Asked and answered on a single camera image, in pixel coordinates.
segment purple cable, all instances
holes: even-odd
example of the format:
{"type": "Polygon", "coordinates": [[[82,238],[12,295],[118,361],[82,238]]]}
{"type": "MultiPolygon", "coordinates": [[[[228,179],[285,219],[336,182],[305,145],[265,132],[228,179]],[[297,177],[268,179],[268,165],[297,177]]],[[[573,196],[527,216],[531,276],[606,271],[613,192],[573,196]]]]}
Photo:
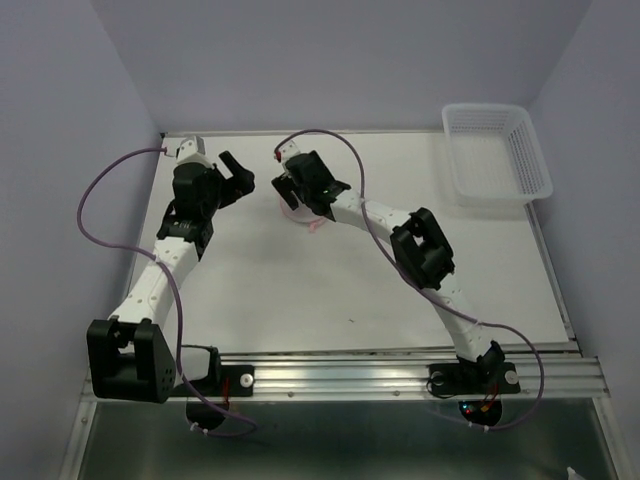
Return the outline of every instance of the purple cable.
{"type": "MultiPolygon", "coordinates": [[[[275,148],[275,152],[277,155],[278,150],[280,149],[280,147],[282,147],[285,143],[290,142],[291,140],[293,140],[296,137],[299,137],[301,135],[306,135],[308,133],[321,133],[324,135],[329,135],[331,137],[337,138],[338,140],[340,140],[342,143],[344,143],[349,150],[351,150],[351,153],[353,153],[353,156],[356,159],[356,162],[358,162],[358,168],[360,169],[360,198],[362,199],[362,218],[364,219],[364,223],[367,227],[367,230],[369,231],[369,234],[371,235],[371,238],[373,239],[374,243],[376,244],[376,246],[378,247],[378,249],[380,250],[380,252],[382,252],[382,254],[384,255],[384,257],[387,259],[387,261],[393,266],[393,268],[396,269],[396,271],[400,274],[400,277],[411,287],[413,288],[416,292],[418,292],[420,295],[422,295],[424,298],[426,298],[429,302],[431,302],[431,304],[433,304],[434,306],[437,306],[443,310],[446,310],[447,312],[463,319],[466,320],[469,323],[472,323],[474,325],[482,325],[485,327],[489,327],[489,328],[498,328],[498,329],[502,329],[502,330],[508,330],[509,332],[514,333],[515,335],[517,335],[518,337],[520,337],[522,339],[522,341],[524,341],[524,343],[527,344],[527,346],[529,347],[529,349],[531,349],[531,352],[533,353],[533,355],[536,358],[536,361],[538,362],[538,368],[540,369],[540,388],[538,389],[538,395],[536,396],[535,401],[533,402],[532,407],[521,417],[519,417],[518,419],[506,423],[504,425],[498,425],[498,426],[494,426],[494,427],[488,427],[488,430],[492,430],[492,431],[497,431],[497,430],[506,430],[508,428],[512,428],[515,427],[516,425],[521,424],[522,422],[524,422],[525,420],[527,420],[528,418],[530,418],[535,411],[538,409],[538,407],[540,406],[540,402],[542,400],[542,395],[544,394],[544,381],[545,381],[545,374],[544,374],[544,365],[542,363],[542,357],[540,356],[540,352],[538,352],[538,350],[536,349],[536,347],[533,345],[533,343],[531,343],[531,341],[525,337],[525,335],[523,333],[521,333],[519,330],[510,327],[509,325],[503,325],[501,323],[487,323],[487,322],[481,322],[480,320],[473,318],[469,315],[466,315],[462,312],[457,311],[456,309],[450,307],[449,305],[443,303],[440,301],[439,298],[437,298],[435,295],[433,295],[431,292],[427,291],[427,290],[422,290],[420,288],[418,288],[409,277],[407,277],[407,275],[405,275],[405,273],[400,269],[400,267],[398,267],[398,265],[396,264],[394,258],[389,254],[389,252],[387,251],[387,249],[384,247],[384,245],[382,244],[382,242],[380,241],[380,239],[378,238],[378,236],[375,234],[375,231],[373,229],[373,225],[371,223],[371,220],[369,219],[369,215],[367,214],[367,209],[365,207],[365,202],[366,202],[366,198],[365,198],[365,175],[364,175],[364,164],[362,163],[362,158],[360,158],[360,154],[358,154],[358,151],[355,149],[355,147],[351,144],[351,142],[349,142],[349,140],[347,140],[346,138],[344,138],[342,135],[332,132],[330,130],[324,130],[321,128],[310,128],[310,129],[306,129],[306,130],[300,130],[299,132],[293,133],[291,135],[289,135],[287,138],[285,138],[284,140],[282,140],[280,143],[278,143],[278,145],[275,148]]],[[[433,412],[431,411],[431,413],[446,418],[447,420],[451,420],[451,421],[455,421],[458,423],[463,423],[463,424],[467,424],[467,422],[463,421],[463,420],[458,420],[452,417],[449,417],[447,415],[442,415],[440,413],[437,412],[433,412]]]]}
{"type": "MultiPolygon", "coordinates": [[[[143,255],[143,256],[147,257],[149,260],[151,260],[153,262],[156,262],[156,256],[152,252],[150,252],[148,250],[145,250],[144,248],[140,248],[140,247],[134,247],[134,246],[130,246],[130,245],[123,245],[123,244],[119,244],[119,243],[112,243],[112,242],[106,242],[104,240],[100,240],[99,238],[94,237],[92,234],[90,234],[87,231],[87,229],[84,227],[84,224],[82,223],[82,211],[84,210],[84,205],[87,202],[87,199],[89,198],[89,195],[91,194],[93,189],[96,187],[96,185],[98,185],[98,183],[100,183],[100,181],[111,170],[113,170],[115,167],[120,165],[125,160],[128,160],[131,157],[135,157],[136,155],[140,155],[142,153],[152,153],[152,152],[167,153],[167,149],[166,148],[143,148],[141,150],[133,151],[131,153],[128,153],[128,154],[120,157],[115,162],[113,162],[111,165],[109,165],[107,168],[105,168],[102,172],[100,172],[100,174],[87,187],[87,190],[82,194],[82,198],[80,199],[80,203],[78,204],[78,211],[76,212],[76,223],[78,224],[78,229],[80,230],[80,233],[82,233],[82,235],[84,235],[90,242],[93,242],[96,245],[100,245],[101,247],[105,247],[105,248],[116,248],[118,250],[125,250],[125,251],[128,251],[128,252],[135,252],[135,253],[138,253],[140,255],[143,255]]],[[[202,403],[204,403],[207,407],[209,407],[212,410],[220,413],[221,415],[224,415],[225,417],[230,417],[230,418],[233,418],[235,420],[239,420],[239,421],[241,421],[243,423],[246,423],[246,424],[248,424],[250,426],[250,428],[248,430],[246,430],[244,432],[237,432],[237,433],[209,432],[206,429],[200,428],[195,423],[190,424],[191,425],[191,429],[196,430],[196,431],[198,431],[200,433],[203,433],[204,435],[207,435],[209,437],[224,437],[224,438],[241,437],[241,436],[248,435],[250,433],[255,432],[257,430],[257,428],[258,428],[258,424],[255,421],[253,421],[252,419],[250,419],[248,417],[245,417],[244,415],[240,415],[240,414],[237,414],[237,413],[229,412],[228,410],[220,408],[215,403],[209,401],[204,395],[202,395],[198,391],[198,389],[196,389],[193,386],[193,384],[189,381],[189,379],[185,376],[184,372],[182,371],[182,334],[183,334],[183,331],[184,331],[184,314],[183,314],[183,309],[182,309],[182,299],[180,298],[180,289],[178,288],[178,284],[176,283],[175,278],[173,278],[173,275],[171,274],[171,270],[169,270],[169,267],[167,267],[162,262],[157,262],[157,265],[162,269],[164,274],[167,276],[167,281],[169,282],[169,287],[171,288],[171,292],[173,293],[173,297],[174,297],[175,302],[176,302],[176,312],[178,314],[178,335],[177,335],[178,338],[177,338],[177,345],[176,345],[176,370],[177,370],[178,374],[180,375],[180,377],[182,378],[182,381],[183,381],[184,385],[187,387],[187,390],[189,390],[189,392],[191,392],[193,394],[194,397],[196,397],[198,400],[200,400],[202,403]]]]}

